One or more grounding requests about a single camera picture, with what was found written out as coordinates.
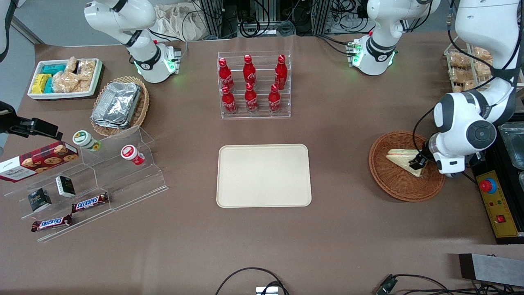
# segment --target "white cloth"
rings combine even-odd
[[[199,10],[198,7],[201,7],[199,1],[195,2],[195,5],[191,2],[168,5],[157,4],[155,11],[157,12],[158,32],[188,41],[196,41],[207,37],[209,31],[204,22],[203,12],[194,12],[185,17],[189,12]]]

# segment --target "wicker basket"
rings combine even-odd
[[[104,88],[100,91],[98,97],[96,98],[95,105],[93,107],[93,111],[96,108],[96,105],[98,104],[98,102],[100,101],[100,96],[102,96],[102,93],[104,92],[104,90],[112,82],[123,82],[123,83],[132,82],[132,83],[136,83],[140,85],[142,92],[140,93],[140,98],[136,106],[135,113],[133,114],[133,119],[131,120],[131,125],[129,126],[129,128],[133,126],[142,125],[142,123],[144,122],[144,119],[146,118],[147,108],[149,107],[149,93],[147,92],[147,89],[144,83],[140,79],[135,78],[135,77],[126,76],[126,77],[116,78],[113,81],[109,82],[106,86],[104,86]],[[111,135],[114,135],[124,130],[124,129],[98,126],[93,121],[91,121],[91,125],[93,125],[93,128],[95,129],[95,131],[98,134],[101,134],[104,136],[111,136]]]
[[[417,146],[425,138],[415,137]],[[434,163],[423,168],[420,177],[415,177],[386,158],[391,149],[414,149],[411,132],[395,131],[379,137],[369,151],[369,169],[378,185],[392,197],[408,202],[421,202],[434,197],[444,185],[445,176],[439,173]]]

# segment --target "aluminum foil container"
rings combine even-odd
[[[91,120],[102,127],[129,128],[140,92],[140,85],[135,83],[110,83],[100,96],[99,103],[91,114]]]

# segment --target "red bottle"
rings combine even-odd
[[[222,86],[222,104],[224,105],[224,110],[229,114],[236,114],[238,109],[235,104],[235,97],[230,93],[230,88],[228,85]]]
[[[246,83],[246,93],[244,94],[247,111],[250,113],[256,113],[258,111],[257,93],[253,90],[253,87],[253,83]]]
[[[235,88],[235,82],[233,82],[233,74],[227,66],[225,58],[219,59],[219,66],[220,83],[222,83],[222,86],[228,85],[230,89],[233,90]]]
[[[288,67],[286,66],[286,56],[281,54],[278,56],[278,64],[275,68],[275,84],[278,86],[278,89],[284,89],[287,79]]]
[[[257,71],[249,54],[244,55],[244,80],[253,83],[253,87],[257,84]]]
[[[271,85],[268,100],[271,113],[280,112],[280,93],[278,93],[278,86],[276,84]]]

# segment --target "tabletop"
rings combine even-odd
[[[524,259],[522,246],[495,245],[479,192],[466,178],[446,180],[429,201],[405,203],[382,191],[369,172],[373,142],[411,130],[451,90],[442,59],[448,44],[446,32],[405,34],[390,68],[370,77],[314,37],[190,43],[180,74],[146,83],[150,106],[142,127],[155,139],[155,162],[169,189],[48,243],[37,243],[18,206],[0,198],[0,293],[213,294],[231,272],[256,266],[275,272],[291,294],[370,294],[389,273],[468,287],[458,253]],[[35,50],[37,62],[100,58],[102,85],[138,76],[123,46]],[[292,51],[290,119],[221,119],[217,53],[250,50]],[[92,107],[93,100],[25,96],[19,116],[56,124],[67,140],[79,129],[91,130]],[[435,131],[428,118],[418,132]],[[11,135],[0,160],[52,141]],[[308,147],[309,206],[217,206],[220,147],[284,143]],[[270,281],[264,273],[241,273],[221,292],[254,294]],[[423,286],[434,287],[405,279],[396,289]]]

